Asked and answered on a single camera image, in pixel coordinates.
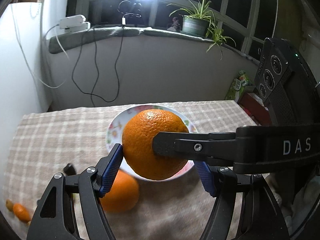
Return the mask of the large orange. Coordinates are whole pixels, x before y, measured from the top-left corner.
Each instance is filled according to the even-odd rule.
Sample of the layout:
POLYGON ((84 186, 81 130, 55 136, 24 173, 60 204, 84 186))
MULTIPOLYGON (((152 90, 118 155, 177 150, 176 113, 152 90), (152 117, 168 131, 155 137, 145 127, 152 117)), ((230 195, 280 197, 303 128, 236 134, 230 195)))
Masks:
POLYGON ((136 174, 146 179, 168 179, 188 162, 185 159, 165 157, 154 152, 153 139, 159 132, 189 131, 180 117, 161 109, 141 111, 129 120, 123 130, 124 158, 136 174))
POLYGON ((119 170, 110 192, 100 199, 106 213, 126 212, 135 207, 140 195, 138 181, 119 170))

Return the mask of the small tangerine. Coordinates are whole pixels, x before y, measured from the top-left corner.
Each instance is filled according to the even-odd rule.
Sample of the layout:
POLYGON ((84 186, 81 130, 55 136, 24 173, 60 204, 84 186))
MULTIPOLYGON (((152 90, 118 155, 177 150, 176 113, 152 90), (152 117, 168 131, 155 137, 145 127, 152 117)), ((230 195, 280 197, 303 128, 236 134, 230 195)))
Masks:
POLYGON ((23 223, 29 223, 31 221, 31 216, 26 207, 20 203, 15 203, 13 205, 14 215, 23 223))

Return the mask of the dark plum near plate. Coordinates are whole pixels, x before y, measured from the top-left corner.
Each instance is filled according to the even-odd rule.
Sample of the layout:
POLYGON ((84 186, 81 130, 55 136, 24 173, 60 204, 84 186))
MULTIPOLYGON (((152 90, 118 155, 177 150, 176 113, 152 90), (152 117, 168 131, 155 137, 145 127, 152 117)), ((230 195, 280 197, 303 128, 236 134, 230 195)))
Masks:
POLYGON ((76 169, 72 163, 68 163, 64 168, 63 172, 66 176, 76 175, 76 169))

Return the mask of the red box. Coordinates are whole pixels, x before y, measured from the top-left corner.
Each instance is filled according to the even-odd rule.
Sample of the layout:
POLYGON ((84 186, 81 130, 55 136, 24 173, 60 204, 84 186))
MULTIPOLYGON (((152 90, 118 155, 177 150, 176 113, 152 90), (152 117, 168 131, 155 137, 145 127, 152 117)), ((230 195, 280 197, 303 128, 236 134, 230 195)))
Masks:
POLYGON ((245 93, 238 104, 257 125, 272 125, 268 110, 250 94, 245 93))

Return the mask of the floral white plate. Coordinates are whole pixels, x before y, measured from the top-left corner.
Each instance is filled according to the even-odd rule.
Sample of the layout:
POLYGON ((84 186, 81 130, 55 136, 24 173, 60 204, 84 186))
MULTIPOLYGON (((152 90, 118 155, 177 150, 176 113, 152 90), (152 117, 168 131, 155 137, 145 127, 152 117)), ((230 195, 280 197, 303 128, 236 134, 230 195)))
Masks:
MULTIPOLYGON (((134 106, 134 107, 129 107, 119 113, 110 123, 107 131, 106 131, 106 148, 107 151, 110 152, 115 144, 122 144, 121 138, 122 138, 122 133, 125 125, 127 122, 132 119, 136 114, 143 110, 147 109, 161 109, 165 111, 170 111, 182 119, 184 122, 185 126, 187 126, 189 133, 198 133, 198 130, 194 123, 185 115, 182 113, 169 108, 165 106, 160 106, 160 105, 154 105, 154 104, 148 104, 148 105, 139 105, 139 106, 134 106)), ((162 181, 169 181, 173 179, 177 179, 186 173, 188 173, 192 168, 194 167, 194 162, 192 160, 189 160, 185 166, 176 174, 171 176, 168 179, 162 180, 162 181)), ((146 179, 144 177, 141 177, 140 175, 136 174, 136 172, 127 164, 125 158, 123 158, 121 162, 120 169, 129 175, 140 179, 144 181, 150 181, 150 182, 160 182, 160 180, 151 180, 151 179, 146 179)))

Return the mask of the green snack bag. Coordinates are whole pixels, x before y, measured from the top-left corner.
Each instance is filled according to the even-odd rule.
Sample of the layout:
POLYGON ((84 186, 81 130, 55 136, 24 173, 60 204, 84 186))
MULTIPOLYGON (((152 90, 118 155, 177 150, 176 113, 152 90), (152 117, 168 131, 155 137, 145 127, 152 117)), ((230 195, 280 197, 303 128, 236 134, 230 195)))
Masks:
POLYGON ((225 96, 225 100, 233 100, 238 102, 245 92, 253 91, 254 86, 249 76, 241 70, 237 77, 233 79, 233 82, 225 96))

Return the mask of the yellow kumquat far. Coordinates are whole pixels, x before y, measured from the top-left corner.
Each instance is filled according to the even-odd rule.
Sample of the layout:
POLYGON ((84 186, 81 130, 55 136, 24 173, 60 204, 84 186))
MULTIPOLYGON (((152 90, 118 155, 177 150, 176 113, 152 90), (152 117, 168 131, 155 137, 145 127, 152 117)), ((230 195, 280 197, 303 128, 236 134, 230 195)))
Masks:
POLYGON ((14 204, 13 204, 13 202, 12 202, 11 200, 7 199, 5 205, 6 205, 7 209, 8 209, 10 212, 13 211, 14 204))

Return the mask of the white refrigerator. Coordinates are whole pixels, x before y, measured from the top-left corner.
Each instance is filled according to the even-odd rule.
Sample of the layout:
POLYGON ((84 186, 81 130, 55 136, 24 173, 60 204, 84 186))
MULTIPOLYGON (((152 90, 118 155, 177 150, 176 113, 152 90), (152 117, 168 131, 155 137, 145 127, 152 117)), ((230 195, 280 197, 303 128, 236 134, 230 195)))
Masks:
POLYGON ((40 71, 41 7, 13 3, 1 16, 1 174, 22 116, 49 106, 40 71))

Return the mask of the potted spider plant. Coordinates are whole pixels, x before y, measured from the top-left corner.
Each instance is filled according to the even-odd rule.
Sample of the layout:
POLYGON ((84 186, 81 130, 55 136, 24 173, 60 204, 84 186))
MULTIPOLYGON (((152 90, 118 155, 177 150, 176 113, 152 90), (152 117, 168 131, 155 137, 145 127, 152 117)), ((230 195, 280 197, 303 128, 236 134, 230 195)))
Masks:
POLYGON ((231 40, 235 46, 236 42, 233 38, 224 35, 223 29, 217 26, 215 14, 210 8, 211 0, 187 1, 190 7, 180 7, 172 11, 169 16, 179 12, 183 19, 181 32, 191 36, 209 38, 210 45, 206 52, 208 53, 213 47, 218 47, 220 59, 222 59, 221 46, 226 44, 228 40, 231 40))

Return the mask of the white power strip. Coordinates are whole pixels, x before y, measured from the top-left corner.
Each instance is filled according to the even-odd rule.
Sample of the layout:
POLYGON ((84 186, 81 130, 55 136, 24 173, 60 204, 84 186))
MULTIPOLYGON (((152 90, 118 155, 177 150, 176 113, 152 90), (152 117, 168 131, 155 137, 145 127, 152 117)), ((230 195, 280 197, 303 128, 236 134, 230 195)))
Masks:
POLYGON ((84 15, 74 15, 61 19, 59 22, 59 28, 65 29, 66 33, 74 33, 90 29, 91 24, 86 21, 84 15))

